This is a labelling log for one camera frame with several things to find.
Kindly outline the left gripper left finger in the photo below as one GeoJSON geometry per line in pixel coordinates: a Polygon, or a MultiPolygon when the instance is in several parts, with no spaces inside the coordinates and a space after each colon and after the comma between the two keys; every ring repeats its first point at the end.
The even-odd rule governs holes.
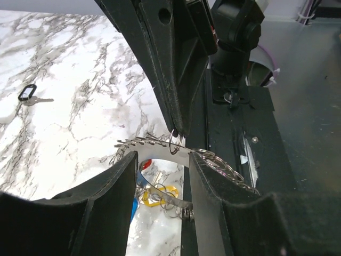
{"type": "Polygon", "coordinates": [[[51,199],[1,193],[1,255],[124,255],[138,155],[51,199]]]}

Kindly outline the yellow key tag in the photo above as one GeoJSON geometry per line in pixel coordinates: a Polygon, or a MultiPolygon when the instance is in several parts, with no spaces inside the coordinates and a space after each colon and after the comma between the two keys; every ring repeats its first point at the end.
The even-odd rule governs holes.
{"type": "MultiPolygon", "coordinates": [[[[161,186],[157,187],[157,189],[167,195],[178,198],[179,192],[174,186],[161,186]]],[[[148,188],[143,192],[140,202],[148,207],[155,207],[166,204],[166,200],[162,198],[161,194],[157,192],[152,192],[151,188],[148,188]]]]}

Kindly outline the key with black tag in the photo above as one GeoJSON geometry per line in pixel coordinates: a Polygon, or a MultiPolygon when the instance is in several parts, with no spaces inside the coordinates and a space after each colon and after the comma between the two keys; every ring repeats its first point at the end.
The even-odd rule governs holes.
{"type": "Polygon", "coordinates": [[[35,84],[26,85],[20,94],[18,95],[18,100],[23,103],[25,106],[33,106],[37,103],[41,102],[53,102],[54,99],[42,99],[37,96],[34,96],[34,93],[37,89],[35,84]]]}

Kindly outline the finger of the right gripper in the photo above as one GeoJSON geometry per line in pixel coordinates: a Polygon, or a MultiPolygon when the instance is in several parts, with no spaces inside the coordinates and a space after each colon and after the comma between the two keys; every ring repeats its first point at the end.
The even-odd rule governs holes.
{"type": "Polygon", "coordinates": [[[104,15],[120,32],[137,61],[145,72],[157,98],[168,130],[175,126],[170,113],[170,106],[166,99],[164,78],[161,74],[160,63],[155,46],[147,26],[147,19],[143,16],[141,1],[96,1],[104,15]]]}

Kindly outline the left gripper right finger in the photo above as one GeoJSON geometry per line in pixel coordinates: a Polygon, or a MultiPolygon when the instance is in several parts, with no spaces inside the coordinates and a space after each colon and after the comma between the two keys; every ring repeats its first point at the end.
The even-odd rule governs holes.
{"type": "Polygon", "coordinates": [[[200,255],[340,255],[340,194],[258,196],[189,157],[200,255]]]}

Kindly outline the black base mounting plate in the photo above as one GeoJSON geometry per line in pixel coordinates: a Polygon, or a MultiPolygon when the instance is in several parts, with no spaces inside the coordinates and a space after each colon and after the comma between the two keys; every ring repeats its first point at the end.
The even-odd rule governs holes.
{"type": "MultiPolygon", "coordinates": [[[[231,107],[227,101],[214,101],[206,70],[199,84],[194,114],[186,146],[215,153],[241,174],[258,196],[269,193],[296,193],[293,175],[274,118],[267,88],[247,86],[249,101],[231,107]]],[[[189,165],[184,170],[184,199],[192,203],[189,165]]],[[[194,219],[182,221],[181,255],[200,255],[194,219]]]]}

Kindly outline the blue key tag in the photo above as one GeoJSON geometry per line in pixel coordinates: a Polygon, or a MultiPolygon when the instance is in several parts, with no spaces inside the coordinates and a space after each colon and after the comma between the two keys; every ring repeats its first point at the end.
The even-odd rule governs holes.
{"type": "Polygon", "coordinates": [[[139,207],[139,201],[140,197],[144,193],[146,187],[146,181],[144,180],[144,177],[142,176],[141,172],[137,172],[137,179],[136,179],[136,187],[135,187],[135,194],[134,194],[134,200],[133,200],[133,206],[132,206],[132,214],[131,214],[131,220],[133,221],[133,218],[135,216],[136,210],[139,207]]]}

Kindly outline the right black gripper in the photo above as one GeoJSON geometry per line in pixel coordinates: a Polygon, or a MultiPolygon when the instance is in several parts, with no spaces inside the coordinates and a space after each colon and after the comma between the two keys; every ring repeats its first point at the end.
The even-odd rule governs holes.
{"type": "Polygon", "coordinates": [[[140,1],[139,10],[170,130],[189,135],[208,56],[213,100],[250,100],[246,72],[266,1],[140,1]]]}

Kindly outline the metal disc with keyrings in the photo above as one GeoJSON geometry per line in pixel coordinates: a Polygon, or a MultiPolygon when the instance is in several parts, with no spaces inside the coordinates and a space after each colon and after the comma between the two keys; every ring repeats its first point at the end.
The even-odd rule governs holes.
{"type": "Polygon", "coordinates": [[[164,141],[157,138],[154,134],[148,133],[146,137],[118,140],[115,147],[117,152],[111,160],[111,164],[117,163],[132,151],[138,153],[137,172],[140,171],[146,181],[145,190],[151,188],[152,192],[161,194],[162,198],[166,200],[166,204],[159,206],[169,218],[190,221],[194,219],[192,203],[189,200],[183,199],[184,169],[189,165],[189,155],[192,152],[198,153],[205,164],[222,177],[234,182],[247,191],[254,194],[259,193],[256,188],[247,185],[243,176],[215,153],[205,149],[186,148],[182,139],[179,139],[178,142],[164,141]],[[141,171],[141,163],[148,159],[152,160],[152,164],[147,169],[141,171]],[[157,187],[161,186],[176,187],[179,192],[178,198],[174,198],[157,189],[157,187]]]}

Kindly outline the red key tag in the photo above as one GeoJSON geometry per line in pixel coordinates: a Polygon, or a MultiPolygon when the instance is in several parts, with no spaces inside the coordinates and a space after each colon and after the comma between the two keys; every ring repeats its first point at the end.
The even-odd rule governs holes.
{"type": "Polygon", "coordinates": [[[145,170],[147,169],[150,165],[152,164],[152,160],[151,159],[148,159],[148,160],[145,160],[141,163],[141,167],[140,167],[140,170],[145,170]]]}

